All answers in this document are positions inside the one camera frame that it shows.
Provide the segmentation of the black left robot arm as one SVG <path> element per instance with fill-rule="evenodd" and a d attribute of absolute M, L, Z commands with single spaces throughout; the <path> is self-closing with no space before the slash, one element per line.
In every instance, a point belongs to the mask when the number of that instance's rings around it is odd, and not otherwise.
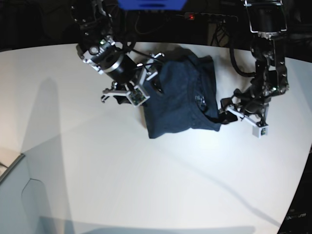
<path fill-rule="evenodd" d="M 285 65 L 285 33 L 287 21 L 280 0 L 245 0 L 250 32 L 254 34 L 251 53 L 255 58 L 255 71 L 246 73 L 239 69 L 234 57 L 234 42 L 230 42 L 230 59 L 235 71 L 251 78 L 246 91 L 236 89 L 229 98 L 221 100 L 219 109 L 222 124 L 239 119 L 249 120 L 255 115 L 258 128 L 267 126 L 266 117 L 271 99 L 285 94 L 289 89 Z"/>

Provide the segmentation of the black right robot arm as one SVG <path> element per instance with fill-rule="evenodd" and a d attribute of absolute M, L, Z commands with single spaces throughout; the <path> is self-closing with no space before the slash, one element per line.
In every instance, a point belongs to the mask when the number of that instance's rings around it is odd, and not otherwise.
<path fill-rule="evenodd" d="M 164 54 L 144 54 L 146 60 L 136 63 L 128 55 L 130 52 L 140 54 L 134 49 L 136 41 L 131 36 L 124 37 L 122 46 L 117 47 L 113 18 L 102 0 L 75 0 L 71 4 L 71 15 L 82 36 L 76 46 L 79 58 L 100 75 L 106 74 L 113 80 L 111 87 L 103 90 L 102 102 L 114 97 L 118 104 L 141 106 L 151 97 L 144 88 L 148 81 L 158 95 L 163 94 L 157 76 Z"/>

